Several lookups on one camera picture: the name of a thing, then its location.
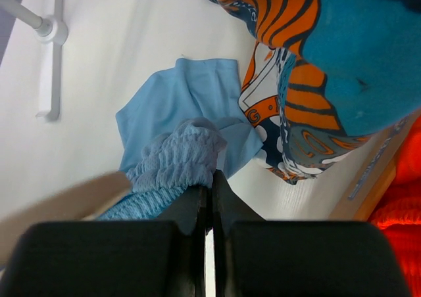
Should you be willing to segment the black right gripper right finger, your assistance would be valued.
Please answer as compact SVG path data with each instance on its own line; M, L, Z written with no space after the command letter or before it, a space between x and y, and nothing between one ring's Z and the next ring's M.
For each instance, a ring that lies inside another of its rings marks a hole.
M265 220L217 171L212 184L217 296L409 296L383 233L360 221Z

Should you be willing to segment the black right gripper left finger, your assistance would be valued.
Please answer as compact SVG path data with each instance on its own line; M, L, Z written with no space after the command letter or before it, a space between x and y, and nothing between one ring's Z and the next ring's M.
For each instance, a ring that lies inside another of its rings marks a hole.
M159 217L38 223L20 238L2 296L204 296L207 190Z

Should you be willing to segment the light blue shorts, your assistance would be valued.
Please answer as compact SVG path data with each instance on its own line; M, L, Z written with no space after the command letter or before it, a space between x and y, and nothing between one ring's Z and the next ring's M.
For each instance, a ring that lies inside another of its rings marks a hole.
M116 113L130 192L102 221L154 219L191 186L231 177L262 140L238 105L236 60L179 58L154 73Z

